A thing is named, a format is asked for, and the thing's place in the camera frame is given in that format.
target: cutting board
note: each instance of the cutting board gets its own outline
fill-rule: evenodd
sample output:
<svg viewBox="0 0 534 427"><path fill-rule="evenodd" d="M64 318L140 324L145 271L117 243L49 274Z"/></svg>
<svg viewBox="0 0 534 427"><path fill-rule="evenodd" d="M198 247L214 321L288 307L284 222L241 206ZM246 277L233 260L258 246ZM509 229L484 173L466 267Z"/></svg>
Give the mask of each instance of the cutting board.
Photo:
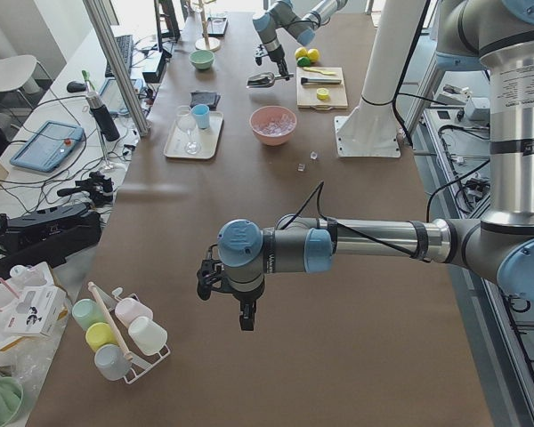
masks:
<svg viewBox="0 0 534 427"><path fill-rule="evenodd" d="M334 71L335 76L324 76L320 73L305 71L296 68L296 105L299 109L347 109L348 100L346 99L346 86L344 86L344 76L341 67L315 67L325 71ZM301 77L311 78L340 78L340 85L301 85ZM327 100L317 98L317 89L326 87L330 97Z"/></svg>

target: blue joint cap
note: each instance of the blue joint cap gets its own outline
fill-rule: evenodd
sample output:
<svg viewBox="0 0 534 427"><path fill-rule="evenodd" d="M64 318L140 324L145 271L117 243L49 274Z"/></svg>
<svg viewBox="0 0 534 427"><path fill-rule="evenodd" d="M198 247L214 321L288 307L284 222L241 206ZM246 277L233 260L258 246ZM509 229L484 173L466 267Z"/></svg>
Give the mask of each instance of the blue joint cap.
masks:
<svg viewBox="0 0 534 427"><path fill-rule="evenodd" d="M258 12L253 15L253 26L257 32L264 31L267 27L269 27L270 22L271 16L267 12Z"/></svg>
<svg viewBox="0 0 534 427"><path fill-rule="evenodd" d="M310 229L304 240L304 270L319 273L330 270L332 240L326 230Z"/></svg>
<svg viewBox="0 0 534 427"><path fill-rule="evenodd" d="M451 55L436 52L437 67L444 71L479 71L485 69L476 56Z"/></svg>
<svg viewBox="0 0 534 427"><path fill-rule="evenodd" d="M263 247L263 233L253 222L233 220L217 236L220 260L228 267L241 267L251 262Z"/></svg>
<svg viewBox="0 0 534 427"><path fill-rule="evenodd" d="M498 268L497 282L506 294L534 301L534 238L508 254Z"/></svg>
<svg viewBox="0 0 534 427"><path fill-rule="evenodd" d="M299 36L296 38L296 41L301 44L301 46L307 46L314 39L314 30L312 28L306 28Z"/></svg>
<svg viewBox="0 0 534 427"><path fill-rule="evenodd" d="M534 25L534 0L501 0L508 11L519 20Z"/></svg>

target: brown table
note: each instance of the brown table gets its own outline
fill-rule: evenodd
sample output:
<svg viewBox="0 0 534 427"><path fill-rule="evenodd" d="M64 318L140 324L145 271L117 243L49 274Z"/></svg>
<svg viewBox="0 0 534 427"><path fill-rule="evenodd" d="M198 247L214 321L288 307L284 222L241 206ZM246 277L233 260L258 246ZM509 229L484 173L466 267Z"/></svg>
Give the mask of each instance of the brown table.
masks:
<svg viewBox="0 0 534 427"><path fill-rule="evenodd" d="M239 303L230 296L196 296L196 270L225 222L270 226L319 181L327 215L425 216L410 149L400 159L339 158L336 113L297 110L295 81L246 89L248 76L274 65L255 65L251 15L229 19L206 72L188 63L201 36L189 19L150 114L151 135L118 191L90 273L106 290L136 292L167 329L173 354L131 386L112 383L70 321L28 425L490 425L444 266L339 256L326 273L269 276L253 333L240 332ZM313 43L321 66L344 68L351 108L374 36L368 16L336 15ZM296 42L280 39L291 58ZM162 153L174 109L194 90L222 95L219 147L208 161L171 161ZM247 124L268 104L298 116L293 139L281 147L262 146ZM297 172L299 163L305 172Z"/></svg>

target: metal scoop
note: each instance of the metal scoop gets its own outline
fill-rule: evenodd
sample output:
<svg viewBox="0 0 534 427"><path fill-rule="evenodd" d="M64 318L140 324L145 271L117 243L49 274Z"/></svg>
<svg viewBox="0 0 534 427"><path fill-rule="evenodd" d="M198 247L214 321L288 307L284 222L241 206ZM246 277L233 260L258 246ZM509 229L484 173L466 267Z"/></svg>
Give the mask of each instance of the metal scoop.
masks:
<svg viewBox="0 0 534 427"><path fill-rule="evenodd" d="M256 74L247 80L247 89L254 87L271 87L275 85L277 80L288 80L293 76L294 74L292 73L287 76L275 76L271 72Z"/></svg>

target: pink bowl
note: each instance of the pink bowl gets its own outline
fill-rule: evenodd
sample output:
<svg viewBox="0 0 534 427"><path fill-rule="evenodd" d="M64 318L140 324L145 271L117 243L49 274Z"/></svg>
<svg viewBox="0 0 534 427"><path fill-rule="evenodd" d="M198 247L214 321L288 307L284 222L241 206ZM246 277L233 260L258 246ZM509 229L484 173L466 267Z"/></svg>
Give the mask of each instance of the pink bowl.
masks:
<svg viewBox="0 0 534 427"><path fill-rule="evenodd" d="M291 139L296 129L296 116L293 111L270 105L254 111L249 118L251 130L265 145L281 145Z"/></svg>

